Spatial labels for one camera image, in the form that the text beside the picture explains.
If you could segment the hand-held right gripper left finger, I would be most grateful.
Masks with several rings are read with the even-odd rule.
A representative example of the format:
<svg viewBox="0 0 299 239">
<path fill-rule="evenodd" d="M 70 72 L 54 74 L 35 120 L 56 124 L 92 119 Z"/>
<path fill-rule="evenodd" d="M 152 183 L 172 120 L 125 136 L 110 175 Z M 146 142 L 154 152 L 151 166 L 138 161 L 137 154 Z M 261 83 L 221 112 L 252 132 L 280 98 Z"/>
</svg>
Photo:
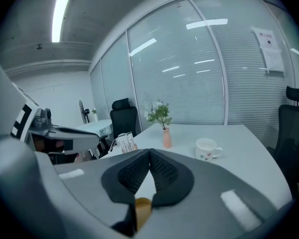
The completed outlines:
<svg viewBox="0 0 299 239">
<path fill-rule="evenodd" d="M 135 236 L 135 193 L 150 164 L 147 149 L 53 165 L 35 154 L 36 229 L 48 236 Z"/>
</svg>

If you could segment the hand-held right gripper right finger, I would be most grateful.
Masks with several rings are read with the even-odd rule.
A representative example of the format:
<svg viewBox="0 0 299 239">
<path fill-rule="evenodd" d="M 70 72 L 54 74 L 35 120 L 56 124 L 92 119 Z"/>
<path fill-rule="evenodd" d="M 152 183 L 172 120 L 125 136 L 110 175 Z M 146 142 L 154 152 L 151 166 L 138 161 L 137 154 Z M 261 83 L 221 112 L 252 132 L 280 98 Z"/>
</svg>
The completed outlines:
<svg viewBox="0 0 299 239">
<path fill-rule="evenodd" d="M 139 239 L 240 239 L 277 211 L 221 166 L 163 150 L 147 154 L 156 193 Z"/>
</svg>

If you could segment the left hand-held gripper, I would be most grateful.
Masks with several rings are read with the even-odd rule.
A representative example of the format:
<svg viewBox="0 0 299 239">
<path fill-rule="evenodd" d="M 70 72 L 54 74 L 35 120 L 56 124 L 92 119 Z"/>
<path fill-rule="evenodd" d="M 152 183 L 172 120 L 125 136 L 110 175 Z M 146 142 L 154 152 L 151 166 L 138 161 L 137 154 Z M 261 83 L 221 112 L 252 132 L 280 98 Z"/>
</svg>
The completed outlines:
<svg viewBox="0 0 299 239">
<path fill-rule="evenodd" d="M 94 149 L 100 142 L 95 133 L 52 126 L 50 109 L 42 109 L 33 103 L 23 106 L 10 135 L 35 151 L 46 153 L 54 165 L 65 163 L 65 155 Z"/>
</svg>

